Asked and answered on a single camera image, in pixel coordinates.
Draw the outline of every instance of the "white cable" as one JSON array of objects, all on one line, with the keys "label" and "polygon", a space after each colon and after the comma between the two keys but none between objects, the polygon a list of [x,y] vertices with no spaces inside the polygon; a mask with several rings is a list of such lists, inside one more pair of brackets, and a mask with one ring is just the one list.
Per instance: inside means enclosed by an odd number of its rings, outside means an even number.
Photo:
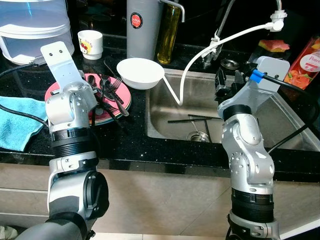
[{"label": "white cable", "polygon": [[169,91],[171,92],[174,100],[176,101],[176,103],[179,105],[179,106],[182,106],[182,104],[184,103],[184,85],[185,85],[185,79],[186,79],[186,75],[187,75],[187,72],[189,70],[189,68],[191,67],[191,65],[205,52],[213,49],[213,48],[216,48],[217,46],[219,46],[220,44],[224,44],[232,39],[235,39],[237,37],[240,37],[244,34],[247,34],[247,33],[250,33],[250,32],[253,32],[253,31],[256,31],[256,30],[260,30],[260,29],[272,29],[274,23],[273,22],[268,22],[266,24],[263,24],[263,25],[258,25],[258,26],[254,26],[254,27],[251,27],[251,28],[248,28],[246,30],[243,30],[241,32],[238,32],[232,36],[229,36],[225,39],[222,39],[218,42],[215,42],[213,43],[212,45],[206,47],[205,49],[203,49],[202,51],[200,51],[197,55],[195,55],[191,60],[190,62],[187,64],[187,66],[185,67],[184,71],[183,71],[183,74],[182,74],[182,77],[181,77],[181,82],[180,82],[180,100],[179,98],[177,97],[177,95],[175,94],[174,90],[172,89],[172,87],[170,86],[168,80],[166,79],[166,77],[163,77],[163,80],[166,84],[166,86],[168,87]]}]

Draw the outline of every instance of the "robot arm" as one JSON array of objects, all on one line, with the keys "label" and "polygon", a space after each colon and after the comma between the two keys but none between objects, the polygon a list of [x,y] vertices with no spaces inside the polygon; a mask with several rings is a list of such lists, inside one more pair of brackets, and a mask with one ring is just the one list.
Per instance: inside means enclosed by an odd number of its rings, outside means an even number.
[{"label": "robot arm", "polygon": [[[55,159],[49,163],[47,207],[49,219],[24,231],[17,240],[88,240],[97,218],[109,207],[108,184],[97,172],[99,159],[91,141],[88,112],[97,104],[91,87],[82,80],[75,64],[58,54],[71,56],[64,43],[52,43],[41,49],[55,79],[63,89],[45,103]],[[64,81],[58,75],[72,80]]]},{"label": "robot arm", "polygon": [[229,239],[280,240],[274,219],[275,166],[264,148],[258,121],[246,105],[228,107],[223,119],[222,145],[229,158],[232,188]]},{"label": "robot arm", "polygon": [[[281,81],[289,66],[287,61],[271,57],[263,56],[257,60],[257,69],[262,75],[277,75]],[[216,85],[223,82],[216,79]],[[275,166],[264,148],[259,123],[252,115],[278,87],[265,79],[249,79],[233,97],[222,101],[218,107],[218,113],[224,119],[221,141],[229,159],[232,188],[232,209],[228,215],[232,233],[229,240],[280,240],[279,225],[274,219]]]}]

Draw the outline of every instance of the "black countertop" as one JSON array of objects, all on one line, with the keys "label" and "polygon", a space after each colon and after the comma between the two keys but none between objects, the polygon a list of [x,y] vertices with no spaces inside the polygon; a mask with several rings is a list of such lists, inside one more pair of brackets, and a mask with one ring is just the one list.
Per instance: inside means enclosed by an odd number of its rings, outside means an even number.
[{"label": "black countertop", "polygon": [[[123,39],[106,37],[104,39],[103,58],[106,58],[112,69],[126,58]],[[200,47],[178,45],[175,58],[165,68],[181,69],[201,50]],[[244,62],[247,53],[222,51],[220,58]],[[99,72],[108,74],[103,60],[87,60],[75,53],[74,62],[79,69],[89,71],[94,66]],[[12,67],[12,63],[1,59],[1,71]],[[214,73],[218,64],[208,69],[198,60],[191,71]],[[44,100],[46,89],[55,82],[48,67],[26,68],[8,74],[1,79],[1,96],[30,97]],[[95,126],[94,131],[100,141],[99,168],[114,170],[165,172],[204,176],[228,177],[228,158],[221,144],[199,143],[183,140],[160,139],[148,137],[145,130],[146,92],[129,88],[132,103],[130,116],[119,120],[126,127],[122,131],[114,122]],[[53,159],[49,131],[43,128],[39,134],[31,137],[24,152],[15,152],[0,148],[0,163],[28,164],[48,166]],[[320,179],[320,152],[276,149],[272,153],[275,165],[275,180],[318,182]]]}]

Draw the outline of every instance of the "stainless steel sink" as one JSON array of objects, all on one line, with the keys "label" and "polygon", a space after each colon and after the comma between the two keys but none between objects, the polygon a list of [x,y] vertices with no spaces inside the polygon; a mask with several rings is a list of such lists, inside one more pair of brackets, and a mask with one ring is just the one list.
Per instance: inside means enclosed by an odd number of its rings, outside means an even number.
[{"label": "stainless steel sink", "polygon": [[[173,90],[179,95],[181,70],[165,69],[165,76]],[[168,123],[168,120],[189,119],[188,114],[218,118],[218,102],[215,98],[215,75],[211,73],[189,72],[184,84],[184,103],[178,106],[165,82],[161,80],[146,92],[146,131],[151,138],[188,141],[197,135],[191,122]],[[231,84],[233,76],[227,77]],[[290,106],[276,94],[267,100],[255,114],[264,138],[264,146],[272,147],[304,123]],[[212,143],[221,143],[222,119],[196,121],[196,128],[208,134]],[[309,130],[294,137],[280,148],[320,152],[319,139]]]}]

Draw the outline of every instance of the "oil bottle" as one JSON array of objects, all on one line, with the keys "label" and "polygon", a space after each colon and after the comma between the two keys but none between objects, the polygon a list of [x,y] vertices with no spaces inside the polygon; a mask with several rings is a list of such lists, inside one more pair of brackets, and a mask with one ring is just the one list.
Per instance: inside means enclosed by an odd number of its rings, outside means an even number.
[{"label": "oil bottle", "polygon": [[181,9],[174,5],[167,5],[162,19],[162,33],[159,39],[158,61],[162,64],[171,62]]}]

